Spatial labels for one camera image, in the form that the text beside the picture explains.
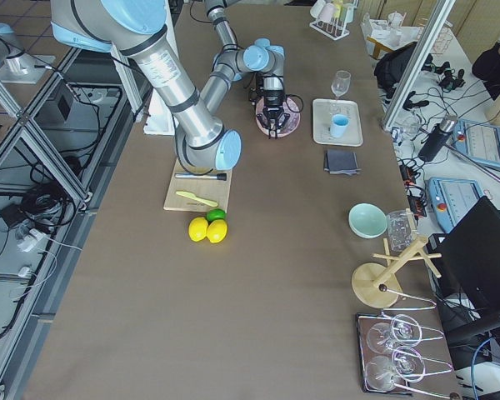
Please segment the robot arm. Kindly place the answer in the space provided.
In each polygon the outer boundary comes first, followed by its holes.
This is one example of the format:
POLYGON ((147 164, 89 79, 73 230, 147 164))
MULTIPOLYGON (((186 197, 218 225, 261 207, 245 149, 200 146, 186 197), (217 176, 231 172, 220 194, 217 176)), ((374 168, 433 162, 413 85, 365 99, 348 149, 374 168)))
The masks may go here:
POLYGON ((234 2, 206 1, 204 4, 207 17, 222 43, 201 92, 207 110, 216 112, 235 78, 249 73, 256 74, 257 95, 263 98, 263 107, 274 112, 281 110, 286 99, 283 47, 272 45, 265 37, 257 39, 249 47, 239 47, 225 14, 225 9, 234 2))
POLYGON ((178 121, 176 150, 195 168, 230 170, 238 162, 242 141, 214 117, 233 80, 256 75, 263 110, 259 123, 273 136, 291 115, 284 110, 284 51, 266 38, 240 49, 224 10, 229 1, 207 1, 207 17, 223 49, 203 90, 198 90, 168 42, 168 12, 161 1, 53 1, 53 36, 71 47, 107 53, 116 48, 136 62, 178 121))

